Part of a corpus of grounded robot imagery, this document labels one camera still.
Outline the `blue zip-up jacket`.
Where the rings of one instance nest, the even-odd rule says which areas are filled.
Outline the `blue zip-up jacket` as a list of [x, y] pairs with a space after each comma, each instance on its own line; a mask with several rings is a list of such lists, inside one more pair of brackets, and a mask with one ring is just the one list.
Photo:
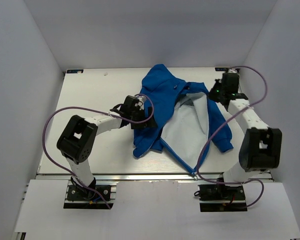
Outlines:
[[167, 150], [194, 174], [209, 152], [210, 137], [221, 153], [234, 148], [231, 129], [203, 82], [186, 82], [156, 64], [142, 79], [140, 92], [154, 105], [157, 127], [134, 130], [135, 158]]

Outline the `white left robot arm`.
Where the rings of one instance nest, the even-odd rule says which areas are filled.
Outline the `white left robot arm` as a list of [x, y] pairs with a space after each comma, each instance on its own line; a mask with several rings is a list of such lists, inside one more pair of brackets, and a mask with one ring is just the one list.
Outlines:
[[96, 193], [96, 180], [88, 161], [95, 138], [127, 125], [133, 130], [157, 127], [154, 104], [149, 97], [144, 94], [129, 95], [109, 112], [100, 112], [88, 118], [73, 115], [61, 133], [56, 147], [68, 161], [72, 179], [80, 185], [78, 193], [84, 199], [89, 200]]

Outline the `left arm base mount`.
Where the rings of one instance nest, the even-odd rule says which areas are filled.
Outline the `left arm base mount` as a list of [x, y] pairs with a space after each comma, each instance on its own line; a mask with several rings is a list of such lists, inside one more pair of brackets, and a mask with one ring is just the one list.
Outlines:
[[95, 189], [102, 195], [109, 207], [99, 194], [91, 191], [87, 192], [87, 189], [69, 183], [66, 189], [63, 208], [77, 210], [110, 210], [116, 198], [116, 186], [113, 184], [99, 184], [95, 186]]

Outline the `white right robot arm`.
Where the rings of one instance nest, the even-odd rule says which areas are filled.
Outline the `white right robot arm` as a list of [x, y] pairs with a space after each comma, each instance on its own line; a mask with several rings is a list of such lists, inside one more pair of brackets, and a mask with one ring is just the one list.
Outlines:
[[247, 182], [261, 172], [276, 169], [280, 164], [282, 131], [268, 126], [255, 112], [253, 104], [239, 92], [240, 75], [228, 68], [208, 94], [208, 98], [224, 106], [244, 133], [238, 161], [222, 174], [223, 182], [215, 188], [216, 195], [226, 200], [234, 193], [232, 185]]

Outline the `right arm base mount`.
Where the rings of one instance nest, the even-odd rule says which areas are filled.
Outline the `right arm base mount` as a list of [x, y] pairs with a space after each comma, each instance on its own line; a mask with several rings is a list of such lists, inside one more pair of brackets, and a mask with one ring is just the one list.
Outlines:
[[247, 212], [246, 196], [242, 186], [201, 184], [194, 192], [202, 213]]

